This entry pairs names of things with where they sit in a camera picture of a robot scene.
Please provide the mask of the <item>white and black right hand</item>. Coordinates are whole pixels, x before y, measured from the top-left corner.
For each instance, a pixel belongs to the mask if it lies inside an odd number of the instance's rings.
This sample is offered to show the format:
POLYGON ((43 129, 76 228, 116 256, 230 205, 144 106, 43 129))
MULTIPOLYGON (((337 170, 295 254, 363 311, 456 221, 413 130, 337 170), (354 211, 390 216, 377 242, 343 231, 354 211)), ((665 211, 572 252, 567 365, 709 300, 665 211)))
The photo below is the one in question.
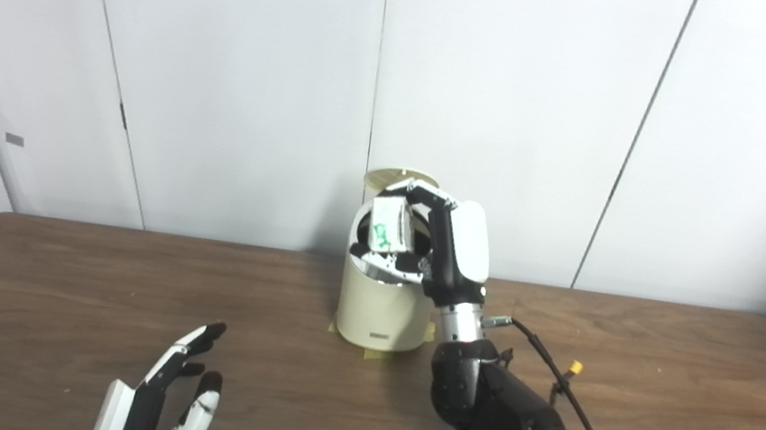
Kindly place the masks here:
POLYGON ((391 280, 420 284, 437 307, 482 305, 491 264, 485 213, 482 204, 460 201, 428 181, 399 180, 373 197, 368 239, 353 242, 349 252, 391 280), (428 211, 424 255, 415 251, 415 205, 428 211))

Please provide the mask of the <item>white and black left hand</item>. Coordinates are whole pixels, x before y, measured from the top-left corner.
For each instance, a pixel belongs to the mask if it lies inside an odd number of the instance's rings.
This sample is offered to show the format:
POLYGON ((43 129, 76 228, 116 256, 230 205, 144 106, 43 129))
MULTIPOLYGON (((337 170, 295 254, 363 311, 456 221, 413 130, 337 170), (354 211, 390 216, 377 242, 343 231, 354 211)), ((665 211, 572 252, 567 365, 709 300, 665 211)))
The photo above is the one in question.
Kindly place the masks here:
POLYGON ((223 378, 192 358, 207 353, 227 330, 222 322, 206 324, 176 340, 137 386, 110 382, 92 430, 156 430, 167 389, 181 377, 198 377, 189 405, 168 430, 209 430, 222 398, 223 378))

